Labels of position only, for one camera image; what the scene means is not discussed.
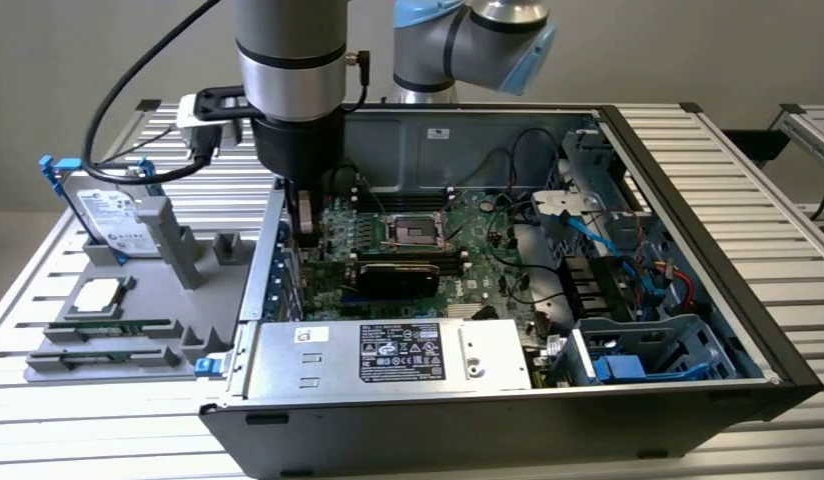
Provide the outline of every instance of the circuit board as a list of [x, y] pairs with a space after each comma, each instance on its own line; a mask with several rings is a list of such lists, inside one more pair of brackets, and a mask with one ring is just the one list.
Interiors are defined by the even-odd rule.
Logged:
[[[504, 282], [512, 286], [524, 272], [489, 255], [492, 247], [498, 257], [518, 261], [516, 249], [508, 248], [509, 220], [494, 211], [496, 197], [465, 191], [438, 212], [401, 214], [357, 212], [343, 199], [335, 198], [322, 216], [322, 249], [302, 252], [305, 320], [469, 318], [490, 305], [498, 318], [512, 318], [525, 325], [533, 309], [512, 301], [504, 289]], [[497, 217], [489, 229], [493, 215]], [[502, 240], [489, 242], [486, 235]], [[438, 278], [437, 293], [429, 298], [360, 300], [343, 282], [354, 263], [350, 254], [409, 252], [452, 254], [456, 258], [461, 254], [457, 274]]]

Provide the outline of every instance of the sticker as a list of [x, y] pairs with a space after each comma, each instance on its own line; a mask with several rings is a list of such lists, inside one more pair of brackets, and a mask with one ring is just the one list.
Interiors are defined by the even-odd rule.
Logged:
[[79, 190], [77, 198], [106, 244], [126, 255], [158, 255], [147, 226], [135, 221], [135, 204], [117, 190]]
[[445, 379], [437, 323], [361, 325], [358, 343], [358, 378], [365, 383]]
[[426, 138], [429, 140], [446, 140], [450, 138], [450, 129], [449, 128], [428, 128]]
[[293, 331], [293, 343], [329, 341], [329, 327], [298, 327]]

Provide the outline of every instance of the robotic arm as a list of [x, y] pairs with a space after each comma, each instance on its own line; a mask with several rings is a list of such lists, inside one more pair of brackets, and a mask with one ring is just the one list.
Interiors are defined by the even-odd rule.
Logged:
[[[115, 184], [175, 180], [210, 163], [221, 141], [218, 125], [249, 118], [258, 160], [285, 179], [293, 231], [306, 245], [318, 238], [321, 177], [343, 156], [343, 116], [352, 111], [341, 106], [345, 68], [358, 64], [361, 69], [360, 106], [369, 83], [369, 56], [346, 52], [348, 0], [233, 2], [242, 87], [210, 88], [195, 96], [193, 164], [162, 175], [126, 178], [95, 166], [91, 146], [115, 96], [219, 0], [205, 1], [115, 83], [86, 132], [82, 167], [91, 177]], [[520, 95], [553, 39], [546, 20], [548, 9], [540, 0], [472, 0], [468, 5], [464, 0], [397, 0], [392, 101], [453, 102], [456, 80]], [[241, 96], [245, 106], [231, 102]]]

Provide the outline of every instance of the capacitor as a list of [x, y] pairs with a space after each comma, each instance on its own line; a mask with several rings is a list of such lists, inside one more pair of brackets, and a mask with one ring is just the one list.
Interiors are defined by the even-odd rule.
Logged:
[[494, 211], [494, 204], [488, 200], [484, 200], [477, 204], [477, 208], [482, 213], [492, 213]]

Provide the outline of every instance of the white label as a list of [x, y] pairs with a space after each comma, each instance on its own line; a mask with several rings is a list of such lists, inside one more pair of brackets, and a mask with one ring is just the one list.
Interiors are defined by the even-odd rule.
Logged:
[[293, 331], [293, 343], [329, 341], [329, 327], [298, 327]]
[[429, 140], [446, 140], [448, 138], [450, 138], [450, 129], [449, 128], [428, 128], [426, 138]]
[[147, 226], [135, 221], [135, 204], [117, 190], [79, 190], [77, 198], [106, 244], [126, 255], [157, 255]]

